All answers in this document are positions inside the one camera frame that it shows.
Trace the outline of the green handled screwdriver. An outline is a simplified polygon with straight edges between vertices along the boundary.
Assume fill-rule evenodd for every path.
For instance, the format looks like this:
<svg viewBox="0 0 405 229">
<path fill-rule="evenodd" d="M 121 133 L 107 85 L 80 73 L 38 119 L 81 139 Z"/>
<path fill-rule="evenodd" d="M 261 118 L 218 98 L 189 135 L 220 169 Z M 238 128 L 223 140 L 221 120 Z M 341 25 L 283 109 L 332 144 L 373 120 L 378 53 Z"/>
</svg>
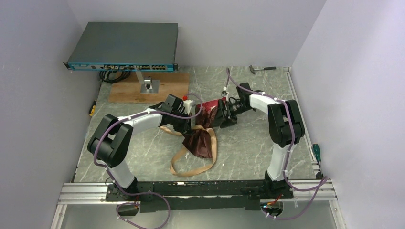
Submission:
<svg viewBox="0 0 405 229">
<path fill-rule="evenodd" d="M 322 173 L 322 169 L 321 169 L 320 147 L 319 147 L 318 144 L 313 144 L 312 148 L 313 148 L 313 152 L 314 152 L 316 161 L 317 161 L 318 166 L 319 166 L 319 172 L 316 174 L 316 178 L 321 179 L 321 178 L 323 178 L 323 173 Z"/>
</svg>

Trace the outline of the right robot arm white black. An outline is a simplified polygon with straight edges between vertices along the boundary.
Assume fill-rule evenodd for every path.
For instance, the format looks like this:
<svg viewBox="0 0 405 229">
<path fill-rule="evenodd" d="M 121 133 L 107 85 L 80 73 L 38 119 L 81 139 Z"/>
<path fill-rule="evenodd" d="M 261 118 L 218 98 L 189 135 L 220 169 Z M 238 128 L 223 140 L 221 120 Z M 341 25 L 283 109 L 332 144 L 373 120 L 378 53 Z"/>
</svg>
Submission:
<svg viewBox="0 0 405 229">
<path fill-rule="evenodd" d="M 218 100 L 214 127 L 226 128 L 237 123 L 237 116 L 249 110 L 259 110 L 268 116 L 269 135 L 274 143 L 272 158 L 265 172 L 263 192 L 275 198 L 288 189 L 287 168 L 296 144 L 305 134 L 303 120 L 295 100 L 280 101 L 263 91 L 251 90 L 249 83 L 237 86 L 238 98 Z"/>
</svg>

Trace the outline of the tan satin ribbon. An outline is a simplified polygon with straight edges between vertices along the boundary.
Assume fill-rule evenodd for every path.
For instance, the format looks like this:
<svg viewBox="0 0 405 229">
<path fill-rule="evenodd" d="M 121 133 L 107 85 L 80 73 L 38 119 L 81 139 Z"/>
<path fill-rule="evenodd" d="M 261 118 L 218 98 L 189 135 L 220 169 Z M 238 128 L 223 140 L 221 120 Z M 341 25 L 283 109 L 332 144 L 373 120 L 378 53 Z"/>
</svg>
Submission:
<svg viewBox="0 0 405 229">
<path fill-rule="evenodd" d="M 202 129 L 200 125 L 196 125 L 192 128 Z M 170 172 L 177 177 L 192 177 L 210 170 L 216 163 L 217 153 L 217 137 L 215 131 L 212 128 L 206 129 L 211 137 L 212 147 L 212 159 L 205 159 L 194 156 L 183 145 L 177 153 L 175 153 L 170 162 Z"/>
</svg>

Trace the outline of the wooden board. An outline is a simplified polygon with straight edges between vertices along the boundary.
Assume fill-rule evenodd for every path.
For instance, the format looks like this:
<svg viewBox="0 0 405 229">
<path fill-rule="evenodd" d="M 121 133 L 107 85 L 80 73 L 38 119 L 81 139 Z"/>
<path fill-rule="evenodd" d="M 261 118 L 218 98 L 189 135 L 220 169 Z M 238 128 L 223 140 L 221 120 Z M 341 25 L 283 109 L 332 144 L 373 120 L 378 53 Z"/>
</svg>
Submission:
<svg viewBox="0 0 405 229">
<path fill-rule="evenodd" d="M 135 73 L 112 85 L 108 101 L 119 104 L 153 104 L 165 101 L 169 94 L 182 99 L 189 92 L 190 75 L 181 72 L 143 72 L 145 82 L 152 83 L 153 92 L 140 83 Z"/>
</svg>

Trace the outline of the metal stand bracket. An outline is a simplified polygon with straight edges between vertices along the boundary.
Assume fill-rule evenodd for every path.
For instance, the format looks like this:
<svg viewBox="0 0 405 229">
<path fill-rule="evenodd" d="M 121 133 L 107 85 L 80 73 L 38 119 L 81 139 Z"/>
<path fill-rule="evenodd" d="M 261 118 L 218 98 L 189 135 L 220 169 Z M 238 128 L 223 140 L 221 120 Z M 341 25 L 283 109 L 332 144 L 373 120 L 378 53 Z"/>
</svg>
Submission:
<svg viewBox="0 0 405 229">
<path fill-rule="evenodd" d="M 142 94 L 157 94 L 160 88 L 160 80 L 144 77 L 141 71 L 135 71 L 137 79 L 141 85 L 140 92 Z"/>
</svg>

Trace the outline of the maroon paper bouquet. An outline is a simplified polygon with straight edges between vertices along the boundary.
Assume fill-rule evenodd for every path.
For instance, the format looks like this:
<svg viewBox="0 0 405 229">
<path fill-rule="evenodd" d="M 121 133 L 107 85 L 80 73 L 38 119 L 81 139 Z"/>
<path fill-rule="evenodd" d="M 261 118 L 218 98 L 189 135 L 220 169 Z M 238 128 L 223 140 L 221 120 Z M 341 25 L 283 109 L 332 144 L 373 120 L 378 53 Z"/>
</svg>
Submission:
<svg viewBox="0 0 405 229">
<path fill-rule="evenodd" d="M 202 104 L 201 113 L 195 118 L 195 125 L 200 125 L 202 129 L 195 129 L 192 135 L 185 135 L 183 146 L 194 156 L 212 159 L 211 137 L 206 131 L 214 128 L 214 120 L 218 111 L 218 100 L 208 101 Z"/>
</svg>

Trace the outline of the yellow black tool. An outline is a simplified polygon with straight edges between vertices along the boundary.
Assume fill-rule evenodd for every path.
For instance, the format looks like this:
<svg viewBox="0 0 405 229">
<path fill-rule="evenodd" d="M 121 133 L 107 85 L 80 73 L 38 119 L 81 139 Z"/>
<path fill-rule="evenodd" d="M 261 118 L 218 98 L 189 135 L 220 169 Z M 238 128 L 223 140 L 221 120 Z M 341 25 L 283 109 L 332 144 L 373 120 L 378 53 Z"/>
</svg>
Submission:
<svg viewBox="0 0 405 229">
<path fill-rule="evenodd" d="M 90 107 L 90 109 L 89 109 L 88 114 L 89 114 L 90 117 L 92 117 L 92 116 L 94 115 L 95 107 L 96 107 L 96 100 L 94 100 L 94 101 L 92 102 L 92 105 L 91 105 L 91 107 Z"/>
</svg>

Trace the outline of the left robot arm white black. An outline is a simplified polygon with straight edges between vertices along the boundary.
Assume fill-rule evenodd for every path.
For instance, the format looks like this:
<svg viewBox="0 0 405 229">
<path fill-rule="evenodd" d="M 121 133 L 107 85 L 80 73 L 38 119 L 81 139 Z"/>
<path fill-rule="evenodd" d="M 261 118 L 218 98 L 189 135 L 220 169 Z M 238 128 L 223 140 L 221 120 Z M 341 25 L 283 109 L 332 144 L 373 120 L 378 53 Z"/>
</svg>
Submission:
<svg viewBox="0 0 405 229">
<path fill-rule="evenodd" d="M 143 131 L 171 125 L 181 135 L 192 134 L 197 103 L 169 94 L 165 101 L 128 116 L 105 115 L 87 145 L 96 166 L 103 167 L 118 186 L 124 200 L 132 200 L 138 192 L 137 178 L 126 163 L 133 135 Z"/>
</svg>

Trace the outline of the grey blue network switch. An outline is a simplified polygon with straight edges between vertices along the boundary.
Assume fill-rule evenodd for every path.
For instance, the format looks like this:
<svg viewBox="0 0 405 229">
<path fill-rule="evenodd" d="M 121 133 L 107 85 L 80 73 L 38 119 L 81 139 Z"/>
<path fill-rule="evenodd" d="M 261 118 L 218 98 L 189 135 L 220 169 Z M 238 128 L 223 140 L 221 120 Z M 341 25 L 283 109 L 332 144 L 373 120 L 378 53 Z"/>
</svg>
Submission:
<svg viewBox="0 0 405 229">
<path fill-rule="evenodd" d="M 89 22 L 69 59 L 72 71 L 173 72 L 176 23 Z"/>
</svg>

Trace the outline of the aluminium rail frame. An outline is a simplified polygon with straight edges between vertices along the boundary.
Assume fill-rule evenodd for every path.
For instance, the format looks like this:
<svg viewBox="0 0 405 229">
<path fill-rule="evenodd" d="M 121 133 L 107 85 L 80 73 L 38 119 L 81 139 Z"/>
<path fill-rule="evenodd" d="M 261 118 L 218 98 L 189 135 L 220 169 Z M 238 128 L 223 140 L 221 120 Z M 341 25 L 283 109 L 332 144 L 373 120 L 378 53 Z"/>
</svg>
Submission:
<svg viewBox="0 0 405 229">
<path fill-rule="evenodd" d="M 313 148 L 312 164 L 315 173 L 319 172 Z M 282 204 L 292 201 L 297 204 L 305 201 L 328 201 L 335 225 L 346 228 L 340 211 L 336 191 L 332 181 L 323 176 L 321 179 L 287 180 L 289 188 L 277 192 L 263 189 L 264 178 L 255 180 L 228 181 L 141 181 L 138 193 L 127 194 L 115 183 L 65 183 L 59 196 L 57 210 L 52 222 L 53 229 L 62 226 L 68 205 L 115 204 L 117 216 L 144 211 L 152 212 L 153 202 L 162 200 L 168 211 L 188 209 L 226 209 L 244 208 L 261 210 L 268 218 L 282 220 Z"/>
</svg>

